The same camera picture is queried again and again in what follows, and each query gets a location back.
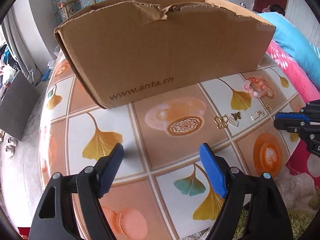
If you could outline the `silver rectangular charm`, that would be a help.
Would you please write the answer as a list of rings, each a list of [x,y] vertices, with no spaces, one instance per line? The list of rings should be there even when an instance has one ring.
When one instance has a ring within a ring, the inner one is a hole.
[[[251,119],[252,119],[253,121],[255,121],[255,120],[257,120],[259,117],[264,116],[264,115],[265,115],[264,111],[259,110],[259,111],[254,112],[254,113],[251,115]]]
[[[227,121],[229,124],[235,126],[235,127],[239,127],[239,122],[238,120],[234,119],[233,117],[228,116],[227,117]]]

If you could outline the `gold butterfly charm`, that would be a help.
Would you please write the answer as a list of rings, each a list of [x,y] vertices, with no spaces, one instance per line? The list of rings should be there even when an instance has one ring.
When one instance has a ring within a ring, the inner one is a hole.
[[[240,120],[241,119],[241,113],[240,112],[231,113],[231,116],[235,120]]]

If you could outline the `small gold knot charm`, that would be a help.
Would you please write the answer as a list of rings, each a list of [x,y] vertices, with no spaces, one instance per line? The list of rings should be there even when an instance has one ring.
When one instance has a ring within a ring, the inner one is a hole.
[[[271,106],[270,106],[268,103],[266,103],[266,102],[263,103],[263,108],[264,108],[264,109],[268,109],[268,110],[270,110],[270,111],[272,110]]]

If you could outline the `pink floral blanket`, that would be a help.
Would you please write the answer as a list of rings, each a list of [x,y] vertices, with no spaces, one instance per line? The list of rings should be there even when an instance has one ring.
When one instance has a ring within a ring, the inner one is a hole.
[[[304,70],[277,42],[271,41],[266,52],[284,72],[305,103],[319,99],[319,91]],[[291,175],[306,173],[311,176],[315,187],[319,189],[319,158],[311,156],[306,149],[305,142],[298,143],[286,166]]]

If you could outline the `green fleece cuff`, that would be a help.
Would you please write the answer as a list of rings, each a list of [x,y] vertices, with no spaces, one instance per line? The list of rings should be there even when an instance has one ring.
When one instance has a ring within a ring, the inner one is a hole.
[[[234,239],[314,239],[318,238],[319,195],[307,206],[288,209],[281,198],[265,199],[262,205],[255,200],[242,208]]]

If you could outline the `white fleece robe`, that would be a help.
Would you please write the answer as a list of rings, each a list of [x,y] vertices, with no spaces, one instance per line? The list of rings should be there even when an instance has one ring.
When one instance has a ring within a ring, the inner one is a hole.
[[[307,173],[292,175],[284,166],[274,181],[288,210],[312,215],[319,210],[319,189]]]

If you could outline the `blue pillow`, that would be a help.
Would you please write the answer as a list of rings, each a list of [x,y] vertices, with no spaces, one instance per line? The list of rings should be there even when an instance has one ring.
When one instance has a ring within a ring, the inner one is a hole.
[[[319,89],[319,56],[301,31],[277,12],[257,15],[276,27],[273,40],[297,61],[310,81]]]

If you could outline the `gold clover charm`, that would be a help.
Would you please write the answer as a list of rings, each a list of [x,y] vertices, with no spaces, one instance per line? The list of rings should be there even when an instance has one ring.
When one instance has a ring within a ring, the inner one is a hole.
[[[228,119],[227,116],[216,116],[214,118],[214,122],[216,123],[216,126],[218,129],[224,129],[227,128]]]

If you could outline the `patterned vinyl tablecloth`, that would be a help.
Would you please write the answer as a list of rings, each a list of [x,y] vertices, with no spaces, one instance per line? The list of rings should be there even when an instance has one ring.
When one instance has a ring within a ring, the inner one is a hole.
[[[101,109],[60,54],[40,122],[41,184],[55,172],[69,175],[93,166],[119,142],[125,157],[100,200],[117,239],[131,239],[129,225],[138,226],[139,239],[180,239],[212,226],[222,204],[200,162],[201,144],[246,174],[276,174],[299,139],[276,130],[274,115],[303,106],[285,74],[265,56],[253,72]],[[253,121],[259,110],[265,115]],[[241,113],[239,127],[217,128],[216,116],[235,112]]]

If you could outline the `dark grey cabinet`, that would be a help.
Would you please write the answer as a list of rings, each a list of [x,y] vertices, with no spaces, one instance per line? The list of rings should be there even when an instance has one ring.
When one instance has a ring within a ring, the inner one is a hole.
[[[39,97],[40,94],[35,87],[18,72],[1,100],[1,130],[21,141]]]

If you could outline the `brown cardboard box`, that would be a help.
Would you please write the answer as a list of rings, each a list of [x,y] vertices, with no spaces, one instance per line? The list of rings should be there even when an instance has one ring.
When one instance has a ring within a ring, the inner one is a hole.
[[[225,0],[106,0],[54,31],[101,108],[255,70],[275,26]]]

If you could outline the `grey curtain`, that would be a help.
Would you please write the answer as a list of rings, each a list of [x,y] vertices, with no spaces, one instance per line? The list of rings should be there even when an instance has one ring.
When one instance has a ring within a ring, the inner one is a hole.
[[[22,40],[12,9],[7,12],[1,28],[11,55],[18,62],[25,78],[35,86],[41,81],[42,74]]]

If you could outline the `wooden chair black seat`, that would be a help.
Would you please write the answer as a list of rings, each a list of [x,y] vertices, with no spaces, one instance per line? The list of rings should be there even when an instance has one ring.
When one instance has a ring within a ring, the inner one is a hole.
[[[57,3],[57,7],[60,11],[60,15],[63,21],[67,20],[70,16],[74,15],[77,11],[76,7],[78,6],[81,0],[60,0]]]

